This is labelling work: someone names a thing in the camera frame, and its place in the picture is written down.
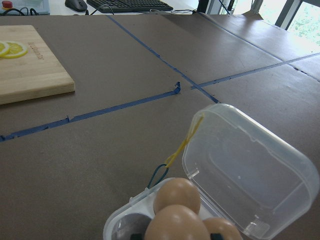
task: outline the computer mouse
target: computer mouse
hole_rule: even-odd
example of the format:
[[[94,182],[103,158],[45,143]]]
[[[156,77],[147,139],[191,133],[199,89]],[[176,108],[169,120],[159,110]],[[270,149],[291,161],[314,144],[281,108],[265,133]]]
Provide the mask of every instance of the computer mouse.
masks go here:
[[[64,5],[76,12],[85,12],[88,8],[84,0],[65,0]]]

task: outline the wooden cutting board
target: wooden cutting board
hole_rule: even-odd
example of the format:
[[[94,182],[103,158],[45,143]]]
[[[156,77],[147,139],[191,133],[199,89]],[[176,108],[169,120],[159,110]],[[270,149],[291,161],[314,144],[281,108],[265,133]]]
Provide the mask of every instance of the wooden cutting board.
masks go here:
[[[0,33],[0,40],[28,47],[22,57],[0,57],[0,105],[75,90],[75,82],[32,25],[0,26]]]

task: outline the yellow lemon slice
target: yellow lemon slice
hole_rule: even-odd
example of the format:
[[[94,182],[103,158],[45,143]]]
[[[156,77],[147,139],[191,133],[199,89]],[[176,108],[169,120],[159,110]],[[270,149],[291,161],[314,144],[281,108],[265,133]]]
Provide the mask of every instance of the yellow lemon slice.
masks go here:
[[[2,55],[1,58],[15,59],[25,55],[28,52],[27,46],[17,41],[6,41],[9,45],[7,54]]]
[[[10,46],[5,41],[0,41],[0,57],[9,52]]]

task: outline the yellow rubber band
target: yellow rubber band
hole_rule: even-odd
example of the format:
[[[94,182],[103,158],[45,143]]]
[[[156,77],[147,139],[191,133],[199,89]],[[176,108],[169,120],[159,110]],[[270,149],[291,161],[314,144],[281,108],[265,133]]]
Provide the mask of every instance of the yellow rubber band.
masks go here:
[[[180,152],[186,147],[186,145],[190,142],[191,138],[195,135],[195,133],[197,132],[200,123],[203,121],[205,115],[202,113],[202,116],[200,117],[200,119],[198,120],[198,122],[195,124],[192,132],[190,132],[191,130],[189,130],[187,137],[182,141],[182,143],[180,144],[179,148],[177,149],[177,151],[175,151],[174,154],[172,154],[171,156],[169,156],[164,163],[166,164],[165,168],[169,168],[174,161],[176,160],[177,156],[180,154]]]

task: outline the black keyboard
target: black keyboard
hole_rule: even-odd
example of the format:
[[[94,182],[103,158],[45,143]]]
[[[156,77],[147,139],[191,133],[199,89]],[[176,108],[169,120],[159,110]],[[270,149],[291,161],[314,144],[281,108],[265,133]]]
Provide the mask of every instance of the black keyboard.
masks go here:
[[[173,10],[171,6],[160,0],[86,0],[86,2],[101,13],[112,13],[112,11],[114,13],[136,13],[149,12],[150,10]]]

